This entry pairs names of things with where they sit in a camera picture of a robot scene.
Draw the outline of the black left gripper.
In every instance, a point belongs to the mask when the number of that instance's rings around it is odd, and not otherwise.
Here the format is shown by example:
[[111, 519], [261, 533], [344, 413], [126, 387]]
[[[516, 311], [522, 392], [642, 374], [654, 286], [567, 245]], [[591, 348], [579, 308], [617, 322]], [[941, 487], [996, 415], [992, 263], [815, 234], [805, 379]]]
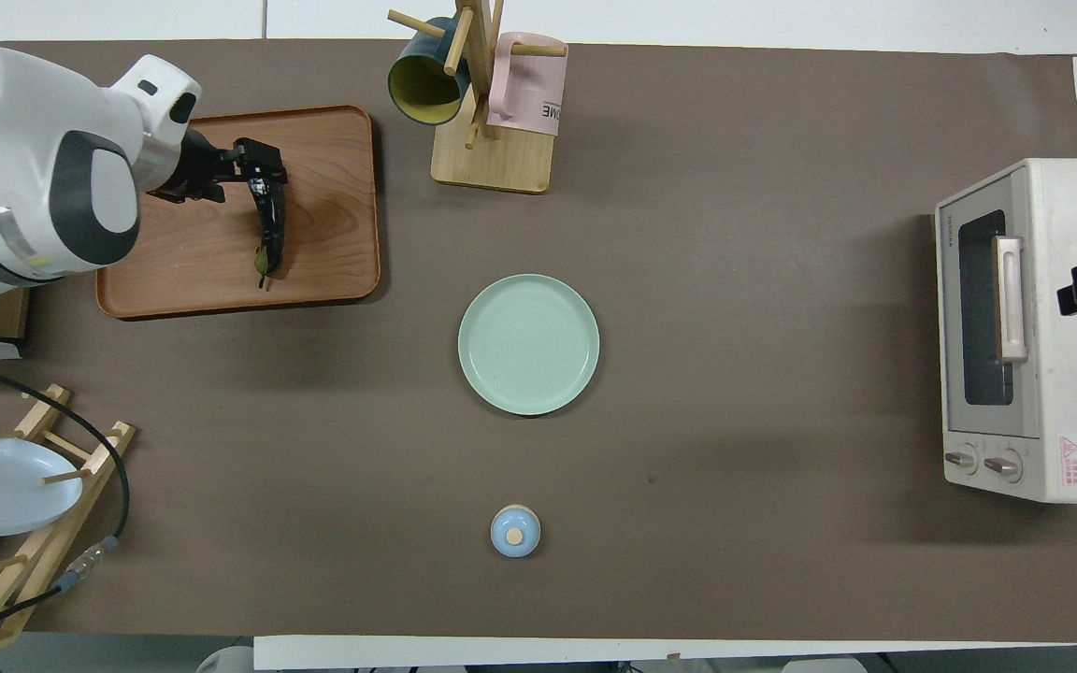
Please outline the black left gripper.
[[255, 139], [237, 139], [230, 149], [215, 148], [202, 134], [188, 129], [182, 138], [174, 171], [160, 186], [146, 193], [167, 204], [185, 200], [252, 204], [255, 200], [252, 179], [286, 186], [286, 167], [278, 148]]

